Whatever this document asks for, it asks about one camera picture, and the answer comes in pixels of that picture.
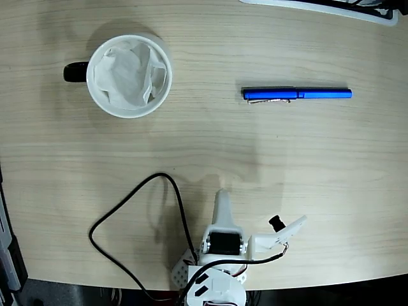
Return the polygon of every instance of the mug handle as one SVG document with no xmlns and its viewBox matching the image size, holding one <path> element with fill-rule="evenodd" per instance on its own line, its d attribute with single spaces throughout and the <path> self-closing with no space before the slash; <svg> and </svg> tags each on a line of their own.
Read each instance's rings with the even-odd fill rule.
<svg viewBox="0 0 408 306">
<path fill-rule="evenodd" d="M 72 62 L 64 67 L 64 80 L 79 83 L 87 81 L 88 62 Z"/>
</svg>

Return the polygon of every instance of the wood grain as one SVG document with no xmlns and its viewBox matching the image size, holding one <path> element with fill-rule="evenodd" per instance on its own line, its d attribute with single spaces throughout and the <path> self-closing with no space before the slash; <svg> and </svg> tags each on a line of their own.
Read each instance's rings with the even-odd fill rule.
<svg viewBox="0 0 408 306">
<path fill-rule="evenodd" d="M 118 119 L 62 69 L 137 32 L 168 44 L 175 79 L 154 113 Z M 3 185 L 31 278 L 135 288 L 87 232 L 156 171 L 180 184 L 196 245 L 220 187 L 248 235 L 274 214 L 308 215 L 284 258 L 249 269 L 247 289 L 408 272 L 408 19 L 236 0 L 9 0 L 0 41 Z M 240 88 L 252 85 L 348 85 L 354 98 L 248 106 Z M 96 233 L 149 289 L 170 287 L 187 247 L 170 188 L 151 183 Z"/>
</svg>

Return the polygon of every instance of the pen cap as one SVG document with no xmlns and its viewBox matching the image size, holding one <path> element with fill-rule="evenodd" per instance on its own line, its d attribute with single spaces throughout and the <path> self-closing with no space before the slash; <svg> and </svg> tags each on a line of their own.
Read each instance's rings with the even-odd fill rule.
<svg viewBox="0 0 408 306">
<path fill-rule="evenodd" d="M 296 99 L 298 94 L 294 87 L 244 88 L 245 100 Z"/>
</svg>

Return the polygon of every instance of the tissue paper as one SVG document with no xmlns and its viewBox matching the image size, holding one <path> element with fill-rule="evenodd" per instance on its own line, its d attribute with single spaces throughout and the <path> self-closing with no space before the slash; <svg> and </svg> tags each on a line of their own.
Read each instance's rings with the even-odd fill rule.
<svg viewBox="0 0 408 306">
<path fill-rule="evenodd" d="M 146 106 L 164 86 L 167 69 L 160 55 L 141 41 L 123 41 L 109 48 L 95 65 L 96 86 L 109 102 L 125 110 Z"/>
</svg>

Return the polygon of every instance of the white mug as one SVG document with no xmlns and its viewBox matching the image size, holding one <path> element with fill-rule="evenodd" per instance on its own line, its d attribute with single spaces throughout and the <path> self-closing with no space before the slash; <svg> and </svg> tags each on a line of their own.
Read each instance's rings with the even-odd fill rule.
<svg viewBox="0 0 408 306">
<path fill-rule="evenodd" d="M 137 108 L 135 110 L 124 110 L 117 108 L 109 103 L 109 98 L 106 92 L 100 90 L 94 81 L 94 68 L 95 65 L 102 59 L 105 52 L 109 48 L 118 44 L 121 41 L 137 39 L 152 47 L 162 57 L 164 64 L 167 68 L 166 80 L 164 86 L 159 94 L 149 101 L 146 106 Z M 113 116 L 120 118 L 139 118 L 146 116 L 158 108 L 161 103 L 166 99 L 171 83 L 173 82 L 173 70 L 172 59 L 170 51 L 165 45 L 164 41 L 157 36 L 151 34 L 127 34 L 116 36 L 100 45 L 93 53 L 89 62 L 73 62 L 64 68 L 64 80 L 67 82 L 86 82 L 88 86 L 89 94 L 95 103 L 102 108 L 105 112 L 110 113 Z"/>
</svg>

